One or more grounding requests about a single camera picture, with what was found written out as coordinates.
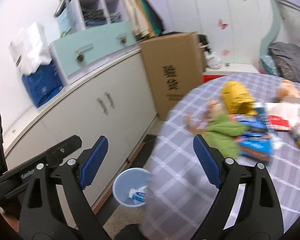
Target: yellow garment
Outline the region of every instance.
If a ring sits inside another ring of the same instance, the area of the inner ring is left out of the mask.
[[[152,28],[151,22],[145,12],[145,9],[143,7],[142,1],[141,0],[136,0],[136,5],[138,6],[138,8],[140,9],[141,13],[143,14],[143,16],[146,18],[147,20],[147,24],[148,24],[148,31],[149,31],[149,38],[155,37],[156,34]]]
[[[230,114],[256,115],[255,102],[247,88],[238,81],[229,81],[223,87],[222,98]]]

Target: plaid tablecloth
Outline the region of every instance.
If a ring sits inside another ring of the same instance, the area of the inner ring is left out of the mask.
[[[281,78],[240,73],[212,80],[192,90],[170,112],[152,153],[152,174],[147,190],[147,212],[140,226],[150,240],[189,240],[209,211],[218,190],[209,183],[193,150],[193,135],[185,128],[184,116],[194,121],[206,110],[210,99],[219,99],[226,82],[242,82],[256,101],[273,102]],[[288,133],[279,133],[283,146],[274,152],[267,167],[276,188],[284,220],[284,230],[300,215],[300,150]],[[254,166],[255,161],[240,157],[237,162]],[[240,185],[226,228],[234,225],[243,197]]]

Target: white cabinet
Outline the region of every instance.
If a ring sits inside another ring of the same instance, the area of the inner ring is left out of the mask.
[[[156,109],[141,54],[135,54],[90,79],[57,103],[17,143],[7,158],[9,168],[78,135],[82,147],[66,159],[77,158],[103,135],[108,153],[84,194],[92,205],[142,138]],[[60,202],[69,225],[75,223],[62,188]]]

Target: yellow snack bag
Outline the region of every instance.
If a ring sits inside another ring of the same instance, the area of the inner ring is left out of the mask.
[[[248,89],[238,81],[229,81],[222,89],[222,98],[230,114],[256,115],[255,102]]]

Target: blue gripper pad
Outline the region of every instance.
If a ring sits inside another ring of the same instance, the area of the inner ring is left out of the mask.
[[[100,141],[93,146],[93,152],[84,166],[81,168],[80,186],[82,189],[90,186],[108,152],[108,139],[102,137]]]
[[[220,178],[220,168],[199,136],[194,137],[193,149],[208,177],[209,182],[220,189],[222,184]]]

